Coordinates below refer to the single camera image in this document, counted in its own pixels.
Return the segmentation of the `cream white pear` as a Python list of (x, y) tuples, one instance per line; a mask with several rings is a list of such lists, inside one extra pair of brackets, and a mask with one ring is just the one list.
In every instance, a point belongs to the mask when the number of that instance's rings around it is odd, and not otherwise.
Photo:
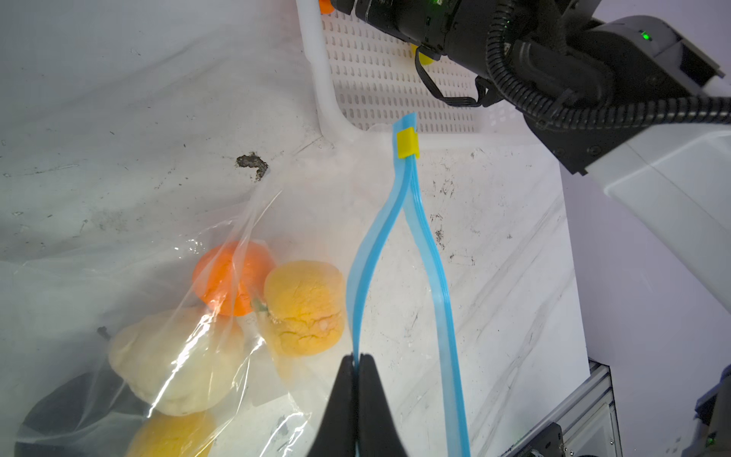
[(119, 331), (110, 343), (112, 370), (156, 411), (207, 411), (235, 387), (247, 337), (230, 318), (199, 308), (168, 310)]

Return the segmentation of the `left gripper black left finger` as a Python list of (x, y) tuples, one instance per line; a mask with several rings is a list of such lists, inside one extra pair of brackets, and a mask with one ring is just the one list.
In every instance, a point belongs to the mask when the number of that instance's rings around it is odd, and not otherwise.
[(358, 437), (358, 388), (353, 355), (346, 355), (333, 384), (308, 457), (354, 457)]

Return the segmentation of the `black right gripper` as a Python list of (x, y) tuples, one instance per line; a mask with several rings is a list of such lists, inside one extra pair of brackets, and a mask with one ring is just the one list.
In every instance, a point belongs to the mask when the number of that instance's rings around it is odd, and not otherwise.
[(594, 17), (594, 1), (337, 1), (384, 34), (475, 74), (476, 97), (455, 108), (508, 102), (571, 173), (658, 125), (725, 123), (725, 99), (704, 86), (718, 65), (666, 22)]

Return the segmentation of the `round yellow lemon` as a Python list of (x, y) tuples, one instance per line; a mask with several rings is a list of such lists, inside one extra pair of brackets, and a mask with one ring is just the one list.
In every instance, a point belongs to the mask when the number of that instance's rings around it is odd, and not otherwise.
[(335, 266), (293, 261), (267, 277), (264, 299), (266, 335), (277, 352), (314, 356), (335, 346), (346, 325), (346, 280)]

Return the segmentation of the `black avocado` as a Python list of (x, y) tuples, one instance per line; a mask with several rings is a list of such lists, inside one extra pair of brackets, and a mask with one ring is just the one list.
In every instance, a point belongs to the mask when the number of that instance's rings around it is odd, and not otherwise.
[(107, 351), (116, 334), (99, 327), (50, 350), (36, 370), (44, 394), (14, 438), (14, 456), (123, 456), (150, 418), (150, 406), (112, 369)]

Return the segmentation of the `yellow pear-shaped lemon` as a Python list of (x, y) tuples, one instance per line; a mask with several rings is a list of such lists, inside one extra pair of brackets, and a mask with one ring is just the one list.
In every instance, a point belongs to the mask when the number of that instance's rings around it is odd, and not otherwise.
[(208, 456), (216, 438), (215, 419), (198, 412), (187, 416), (155, 413), (138, 430), (127, 456)]

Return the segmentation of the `clear zip top bag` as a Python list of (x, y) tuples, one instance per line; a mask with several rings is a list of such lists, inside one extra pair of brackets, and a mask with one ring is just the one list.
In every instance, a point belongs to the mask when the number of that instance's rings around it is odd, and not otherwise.
[[(380, 375), (407, 456), (469, 455), (468, 425), (445, 268), (424, 208), (418, 116), (334, 147), (312, 147), (265, 174), (243, 203), (178, 228), (1, 263), (1, 452), (44, 394), (35, 372), (50, 350), (117, 334), (145, 317), (199, 308), (235, 320), (247, 357), (233, 390), (205, 412), (208, 456), (305, 456), (342, 359), (362, 354)], [(201, 257), (220, 245), (268, 248), (275, 268), (329, 263), (346, 280), (340, 341), (314, 356), (280, 354), (253, 312), (222, 316), (192, 290)]]

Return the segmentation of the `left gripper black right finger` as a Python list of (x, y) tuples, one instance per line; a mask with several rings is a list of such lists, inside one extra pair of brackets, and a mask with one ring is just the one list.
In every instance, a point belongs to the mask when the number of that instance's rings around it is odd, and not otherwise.
[(359, 359), (357, 388), (358, 455), (406, 457), (375, 360), (370, 354), (362, 354)]

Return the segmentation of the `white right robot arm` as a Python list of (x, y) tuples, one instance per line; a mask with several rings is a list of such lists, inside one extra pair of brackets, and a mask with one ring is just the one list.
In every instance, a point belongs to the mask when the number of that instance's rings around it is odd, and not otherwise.
[(475, 74), (454, 108), (514, 107), (570, 173), (627, 207), (730, 302), (730, 88), (656, 17), (602, 22), (594, 1), (336, 1), (333, 8)]

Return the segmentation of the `large orange fruit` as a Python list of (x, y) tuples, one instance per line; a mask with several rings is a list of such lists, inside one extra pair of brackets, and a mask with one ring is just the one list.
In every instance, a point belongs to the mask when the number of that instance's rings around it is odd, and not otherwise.
[(323, 15), (331, 14), (335, 11), (335, 7), (333, 7), (330, 0), (319, 0), (319, 8)]

